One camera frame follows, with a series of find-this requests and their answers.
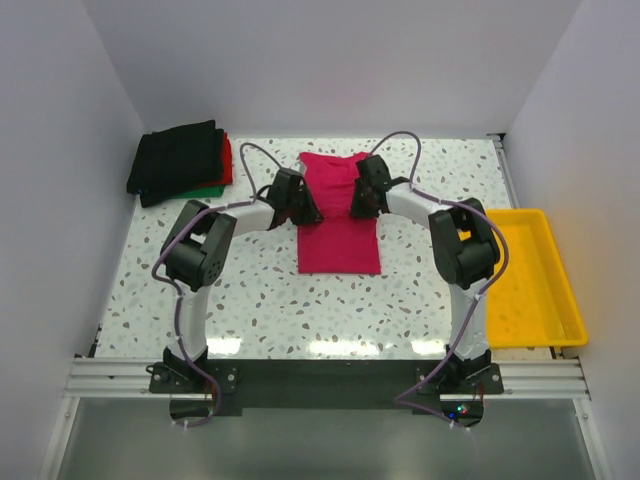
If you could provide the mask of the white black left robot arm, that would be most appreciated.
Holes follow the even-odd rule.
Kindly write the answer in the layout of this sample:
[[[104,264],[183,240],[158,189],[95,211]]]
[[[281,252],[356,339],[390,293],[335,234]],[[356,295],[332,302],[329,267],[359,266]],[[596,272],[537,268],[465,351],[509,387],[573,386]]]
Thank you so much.
[[[272,183],[249,200],[218,207],[197,200],[184,205],[152,268],[153,278],[177,293],[173,340],[167,347],[180,360],[171,375],[177,386],[196,392],[206,383],[201,362],[208,355],[209,291],[223,272],[232,240],[286,222],[306,226],[322,221],[304,176],[289,168],[279,169]]]

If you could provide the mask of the magenta pink t-shirt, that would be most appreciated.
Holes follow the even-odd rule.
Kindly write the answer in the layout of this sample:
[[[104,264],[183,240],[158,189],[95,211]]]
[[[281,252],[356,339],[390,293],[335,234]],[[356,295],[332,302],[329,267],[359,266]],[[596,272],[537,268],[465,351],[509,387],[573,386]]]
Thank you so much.
[[[303,152],[305,180],[324,220],[298,228],[298,272],[301,274],[379,275],[377,220],[350,216],[358,177],[356,163],[364,152],[349,157]]]

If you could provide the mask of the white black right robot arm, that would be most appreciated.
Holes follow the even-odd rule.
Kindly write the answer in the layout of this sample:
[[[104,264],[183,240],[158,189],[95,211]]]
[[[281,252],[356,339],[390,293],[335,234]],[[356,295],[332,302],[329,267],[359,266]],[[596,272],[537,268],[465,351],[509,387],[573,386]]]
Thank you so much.
[[[356,163],[350,216],[365,219],[393,214],[426,228],[434,264],[449,286],[451,335],[447,354],[456,358],[445,369],[448,386],[469,392],[481,380],[474,362],[491,358],[487,335],[487,292],[504,272],[504,238],[481,202],[440,199],[418,190],[407,178],[393,178],[384,160],[367,156]]]

